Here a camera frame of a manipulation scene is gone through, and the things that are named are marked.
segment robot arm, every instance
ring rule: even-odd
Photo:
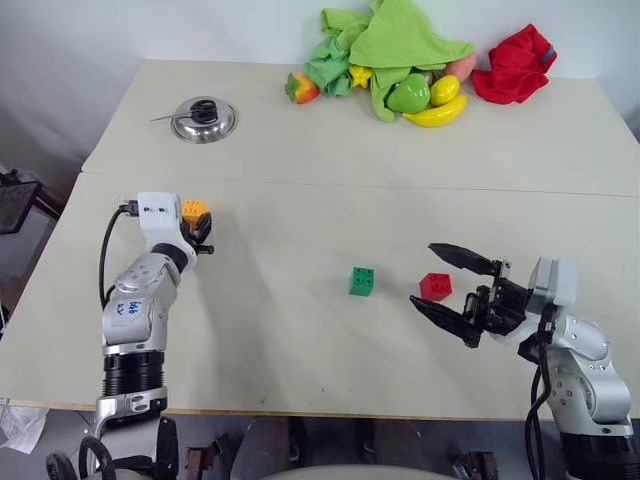
[[[101,466],[92,479],[173,480],[178,473],[176,427],[161,415],[167,408],[162,372],[167,323],[182,272],[196,265],[198,253],[213,253],[212,246],[203,245],[211,214],[190,226],[182,219],[180,199],[169,193],[140,193],[120,211],[139,215],[146,247],[106,295],[103,394],[96,402],[94,436],[80,448],[80,476],[86,478],[91,473],[87,463],[95,463],[94,457],[87,458],[90,450]],[[68,459],[59,454],[47,459],[47,467],[51,478],[75,479]]]
[[[467,295],[462,314],[411,297],[416,308],[471,348],[486,330],[500,343],[519,345],[518,354],[539,365],[546,384],[540,403],[547,401],[560,429],[572,478],[640,478],[631,395],[613,368],[609,343],[598,326],[566,311],[576,297],[575,263],[541,258],[525,289],[509,280],[508,262],[453,245],[429,247],[448,263],[491,275],[494,282]],[[530,416],[537,423],[535,411]],[[539,478],[533,467],[532,474]]]

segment yellow star toy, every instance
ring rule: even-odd
[[[352,88],[355,88],[358,85],[360,85],[362,88],[369,88],[369,79],[371,78],[371,75],[373,73],[369,67],[351,65],[349,67],[349,73],[351,74]]]

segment white wall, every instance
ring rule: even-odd
[[[599,78],[639,135],[638,0],[416,1],[439,33],[481,54],[534,23],[558,51],[551,74]],[[2,0],[0,162],[34,171],[64,197],[141,58],[301,63],[322,38],[323,7],[368,3]]]

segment light green towel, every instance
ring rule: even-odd
[[[346,50],[369,26],[371,15],[356,10],[325,8],[322,10],[322,33],[336,37],[340,46]]]
[[[304,64],[304,73],[327,95],[333,97],[351,93],[349,50],[342,48],[336,37],[322,41]]]
[[[442,70],[466,57],[473,45],[445,40],[434,33],[429,20],[411,0],[376,0],[373,17],[357,11],[324,9],[322,31],[351,49],[349,61],[373,68],[371,103],[378,117],[392,122],[395,114],[384,101],[393,87],[411,71]]]
[[[473,51],[470,43],[445,40],[434,33],[426,15],[411,0],[377,0],[371,10],[375,13],[369,28],[351,45],[351,63],[441,70],[444,64]]]

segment red cloth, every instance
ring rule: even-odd
[[[493,103],[522,103],[545,86],[545,76],[558,54],[536,27],[529,24],[489,51],[491,71],[474,70],[476,93]]]

